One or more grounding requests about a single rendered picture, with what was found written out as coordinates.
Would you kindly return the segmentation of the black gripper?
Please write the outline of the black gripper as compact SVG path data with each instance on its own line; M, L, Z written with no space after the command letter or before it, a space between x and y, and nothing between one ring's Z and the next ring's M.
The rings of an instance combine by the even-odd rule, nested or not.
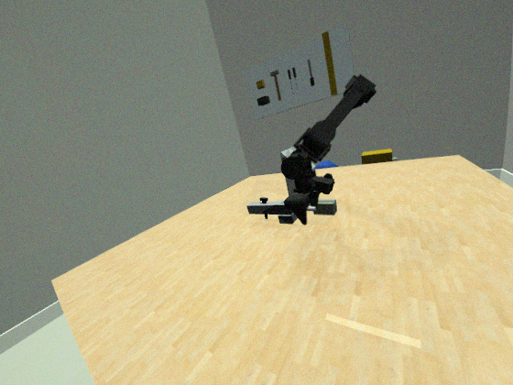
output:
M299 194L291 194L284 201L285 208L291 210L305 226L307 225L307 209L311 206L316 207L317 211L320 194L314 190L313 192L307 191L308 179L313 178L314 173L313 169L306 170L298 179L294 180L296 188L293 191Z

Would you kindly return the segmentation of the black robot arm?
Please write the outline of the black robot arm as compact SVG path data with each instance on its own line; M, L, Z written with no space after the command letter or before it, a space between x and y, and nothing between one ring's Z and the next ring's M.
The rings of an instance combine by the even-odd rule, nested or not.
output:
M373 97L377 92L375 87L376 85L363 75L354 75L344 87L346 89L344 98L332 112L323 121L318 121L312 128L308 128L294 144L296 150L281 164L283 175L288 179L296 180L304 171L312 169L311 160L314 163L321 161L331 150L332 144L330 143L335 137L336 128L352 109L362 106L363 103L367 103ZM316 176L314 173L314 177L308 179L307 191L312 193L314 190L329 194L333 190L334 184L335 181L331 173L326 173L323 177Z

